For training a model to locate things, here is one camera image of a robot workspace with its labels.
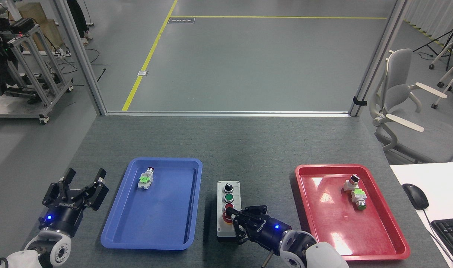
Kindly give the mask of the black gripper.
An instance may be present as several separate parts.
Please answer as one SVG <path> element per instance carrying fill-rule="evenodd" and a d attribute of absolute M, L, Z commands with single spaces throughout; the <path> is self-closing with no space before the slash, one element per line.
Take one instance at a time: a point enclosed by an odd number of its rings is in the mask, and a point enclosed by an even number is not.
<path fill-rule="evenodd" d="M 38 229 L 60 231 L 74 237 L 82 221 L 82 213 L 86 206 L 97 211 L 104 201 L 109 188 L 103 182 L 106 171 L 99 169 L 94 182 L 82 188 L 79 197 L 73 199 L 77 192 L 70 188 L 76 171 L 69 168 L 65 175 L 56 183 L 51 183 L 42 204 L 48 208 L 46 215 L 39 218 Z"/>
<path fill-rule="evenodd" d="M 292 227 L 267 215 L 266 205 L 248 206 L 242 210 L 233 207 L 225 209 L 227 216 L 233 216 L 236 243 L 255 242 L 267 251 L 279 254 L 280 241 L 286 230 Z"/>

